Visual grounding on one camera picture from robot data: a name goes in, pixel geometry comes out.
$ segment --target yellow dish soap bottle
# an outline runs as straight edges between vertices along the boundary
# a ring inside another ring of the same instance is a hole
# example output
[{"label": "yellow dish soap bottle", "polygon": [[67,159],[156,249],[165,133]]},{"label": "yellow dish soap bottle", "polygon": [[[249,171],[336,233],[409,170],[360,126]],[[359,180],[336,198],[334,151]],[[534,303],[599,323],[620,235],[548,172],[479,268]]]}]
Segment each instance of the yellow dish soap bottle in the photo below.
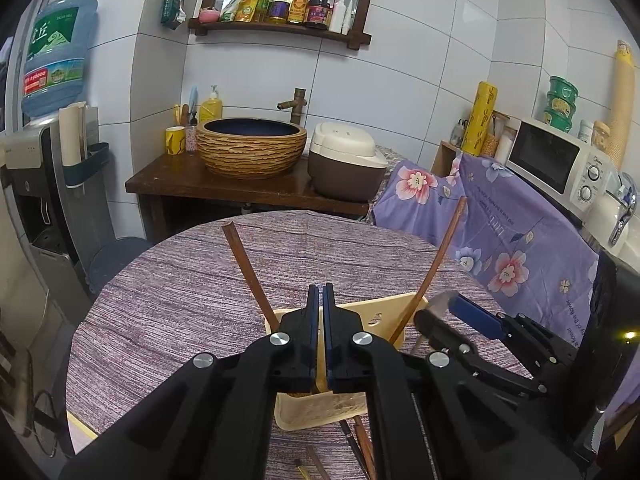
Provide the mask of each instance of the yellow dish soap bottle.
[{"label": "yellow dish soap bottle", "polygon": [[217,87],[218,85],[211,85],[211,95],[209,99],[200,105],[198,124],[208,123],[209,121],[222,118],[222,101],[218,97]]}]

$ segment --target pink bowl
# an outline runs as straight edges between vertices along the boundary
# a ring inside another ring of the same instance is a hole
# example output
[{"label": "pink bowl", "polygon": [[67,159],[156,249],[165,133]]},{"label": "pink bowl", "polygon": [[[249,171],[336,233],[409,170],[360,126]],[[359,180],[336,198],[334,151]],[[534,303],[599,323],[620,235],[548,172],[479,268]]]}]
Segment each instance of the pink bowl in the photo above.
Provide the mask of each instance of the pink bowl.
[{"label": "pink bowl", "polygon": [[200,9],[198,21],[200,23],[215,23],[220,17],[220,11],[216,9]]}]

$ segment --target chrome faucet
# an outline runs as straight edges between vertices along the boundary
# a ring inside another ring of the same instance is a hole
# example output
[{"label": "chrome faucet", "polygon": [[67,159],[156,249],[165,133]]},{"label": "chrome faucet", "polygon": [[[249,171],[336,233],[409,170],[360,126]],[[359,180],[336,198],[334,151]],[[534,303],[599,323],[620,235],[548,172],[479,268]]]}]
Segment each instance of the chrome faucet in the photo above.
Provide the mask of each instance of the chrome faucet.
[{"label": "chrome faucet", "polygon": [[306,106],[306,89],[296,88],[296,92],[291,101],[284,101],[278,103],[278,110],[286,110],[291,108],[291,122],[300,126],[300,120],[302,119],[302,108]]},{"label": "chrome faucet", "polygon": [[631,217],[636,212],[636,205],[638,204],[638,190],[636,189],[636,183],[628,173],[622,173],[622,176],[629,182],[630,193],[628,193],[628,201],[626,200],[626,196],[623,198],[624,203],[626,203],[626,211],[622,213],[622,215],[620,215],[620,218],[618,219],[618,222],[616,223],[616,226],[613,228],[613,232],[609,237],[609,245],[612,247],[617,243],[623,229],[629,223],[629,220],[631,220]]}]

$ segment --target woven sink bowl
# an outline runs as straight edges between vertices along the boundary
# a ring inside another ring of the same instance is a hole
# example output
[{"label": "woven sink bowl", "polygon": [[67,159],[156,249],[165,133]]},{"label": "woven sink bowl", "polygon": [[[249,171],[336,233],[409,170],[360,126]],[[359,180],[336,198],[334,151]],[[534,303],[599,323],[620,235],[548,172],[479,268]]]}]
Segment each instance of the woven sink bowl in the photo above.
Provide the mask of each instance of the woven sink bowl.
[{"label": "woven sink bowl", "polygon": [[229,118],[199,124],[198,153],[214,173],[234,178],[269,178],[290,170],[306,143],[293,123]]}]

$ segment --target striped tablecloth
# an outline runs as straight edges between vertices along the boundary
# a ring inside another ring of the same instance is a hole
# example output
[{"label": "striped tablecloth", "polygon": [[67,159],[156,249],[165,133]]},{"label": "striped tablecloth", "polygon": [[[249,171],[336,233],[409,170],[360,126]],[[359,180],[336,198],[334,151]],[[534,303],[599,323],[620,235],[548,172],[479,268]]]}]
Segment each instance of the striped tablecloth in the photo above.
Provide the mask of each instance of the striped tablecloth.
[{"label": "striped tablecloth", "polygon": [[[104,287],[76,331],[66,402],[96,433],[198,352],[229,356],[264,335],[262,314],[220,229],[229,220],[194,227],[143,253]],[[309,211],[232,220],[274,308],[304,305],[310,283],[332,282],[337,303],[417,290],[436,253],[412,235]],[[491,312],[499,310],[445,257],[428,296],[449,288]],[[501,343],[487,341],[454,317],[447,321],[471,335],[491,362],[522,370]],[[409,327],[404,351],[416,338]],[[293,461],[308,463],[305,444],[316,448],[333,479],[364,478],[338,424],[291,433],[274,424],[265,478],[298,480]]]}]

